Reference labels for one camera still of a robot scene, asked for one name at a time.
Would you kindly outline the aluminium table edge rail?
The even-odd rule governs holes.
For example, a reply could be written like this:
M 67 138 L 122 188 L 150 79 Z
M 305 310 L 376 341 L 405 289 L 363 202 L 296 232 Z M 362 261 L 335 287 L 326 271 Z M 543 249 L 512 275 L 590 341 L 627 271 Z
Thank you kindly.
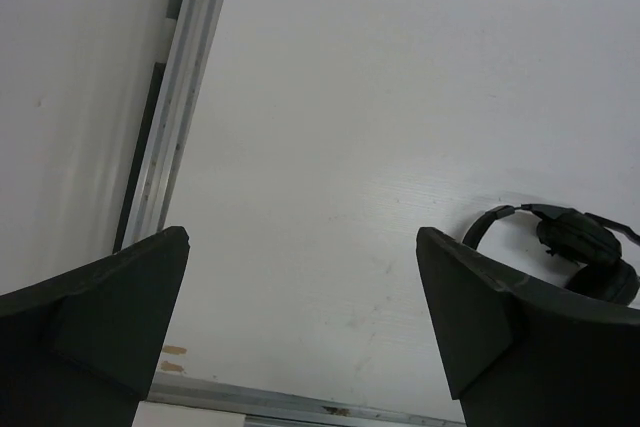
M 224 0 L 168 0 L 113 251 L 164 228 Z

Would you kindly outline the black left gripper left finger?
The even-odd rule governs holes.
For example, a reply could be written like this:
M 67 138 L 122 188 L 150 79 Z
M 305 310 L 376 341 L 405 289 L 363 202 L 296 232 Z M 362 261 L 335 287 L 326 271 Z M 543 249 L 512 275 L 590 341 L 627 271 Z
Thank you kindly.
M 1 298 L 4 426 L 129 426 L 150 391 L 189 256 L 170 227 Z

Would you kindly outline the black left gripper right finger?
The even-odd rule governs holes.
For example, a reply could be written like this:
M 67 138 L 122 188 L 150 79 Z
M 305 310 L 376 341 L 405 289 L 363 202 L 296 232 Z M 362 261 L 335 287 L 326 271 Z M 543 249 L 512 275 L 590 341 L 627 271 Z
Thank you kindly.
M 635 426 L 639 313 L 496 262 L 433 227 L 416 256 L 469 426 Z

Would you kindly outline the aluminium front table rail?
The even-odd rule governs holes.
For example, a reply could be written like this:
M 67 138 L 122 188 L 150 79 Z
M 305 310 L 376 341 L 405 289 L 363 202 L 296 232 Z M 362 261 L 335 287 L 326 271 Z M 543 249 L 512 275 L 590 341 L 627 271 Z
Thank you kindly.
M 239 414 L 247 426 L 455 426 L 455 421 L 158 372 L 151 402 Z

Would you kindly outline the black over-ear headphones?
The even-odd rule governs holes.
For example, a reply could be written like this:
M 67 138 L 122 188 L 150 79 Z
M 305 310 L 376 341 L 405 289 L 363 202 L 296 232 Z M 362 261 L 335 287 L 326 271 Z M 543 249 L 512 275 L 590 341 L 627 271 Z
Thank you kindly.
M 581 265 L 565 288 L 576 294 L 630 306 L 639 292 L 639 276 L 622 258 L 621 233 L 634 244 L 639 234 L 631 227 L 592 213 L 550 204 L 502 205 L 485 212 L 467 230 L 462 243 L 477 249 L 492 224 L 517 212 L 529 212 L 539 222 L 536 236 L 551 256 Z

